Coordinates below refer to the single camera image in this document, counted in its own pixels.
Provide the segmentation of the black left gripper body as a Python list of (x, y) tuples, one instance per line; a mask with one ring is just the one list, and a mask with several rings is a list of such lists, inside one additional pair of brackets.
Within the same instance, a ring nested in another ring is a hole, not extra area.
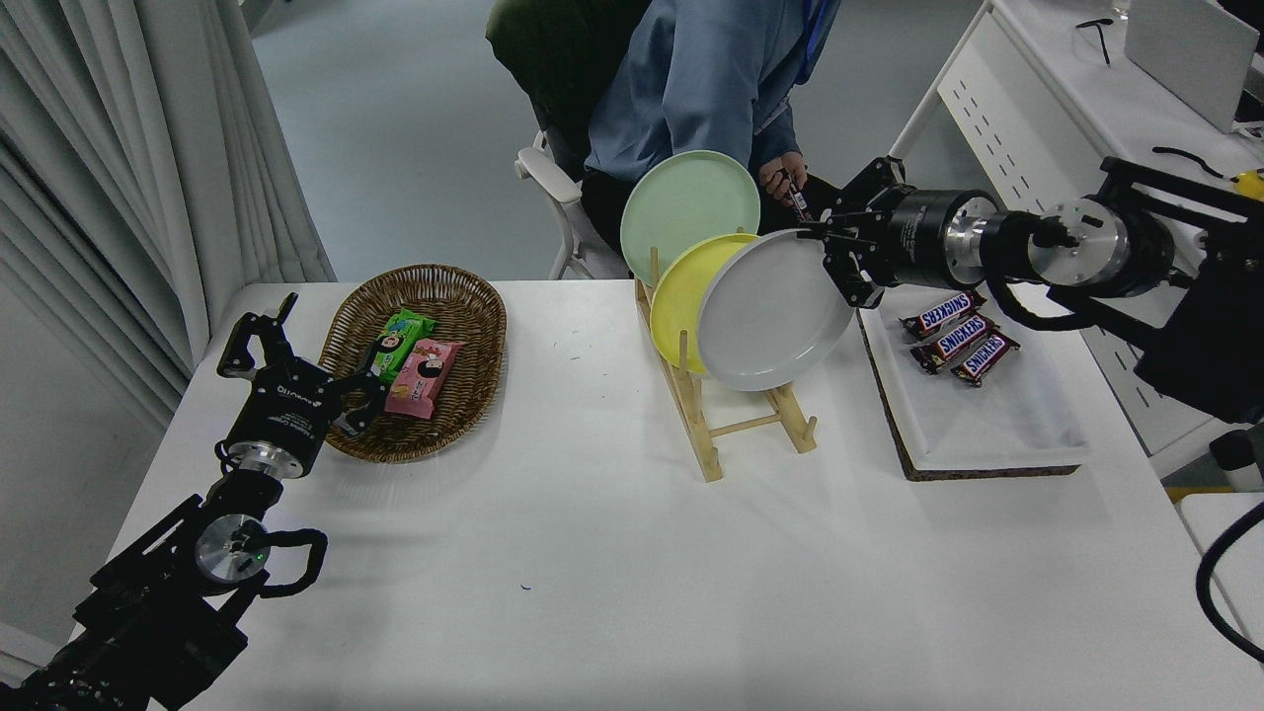
[(343, 401), (334, 377), (310, 361), (257, 369), (252, 391), (229, 431), (229, 458), (272, 457), (272, 466), (312, 466)]

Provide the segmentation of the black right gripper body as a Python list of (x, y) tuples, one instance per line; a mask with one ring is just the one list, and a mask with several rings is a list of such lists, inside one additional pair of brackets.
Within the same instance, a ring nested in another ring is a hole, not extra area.
[(892, 190), (882, 244), (896, 283), (956, 287), (944, 238), (956, 201), (954, 191)]

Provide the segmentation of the person's hand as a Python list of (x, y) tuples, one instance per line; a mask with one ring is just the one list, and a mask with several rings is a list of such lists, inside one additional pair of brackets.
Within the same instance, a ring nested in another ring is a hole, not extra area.
[(757, 180), (763, 192), (786, 206), (794, 201), (793, 191), (805, 189), (808, 177), (805, 158), (798, 151), (789, 151), (767, 161), (758, 167), (757, 172)]

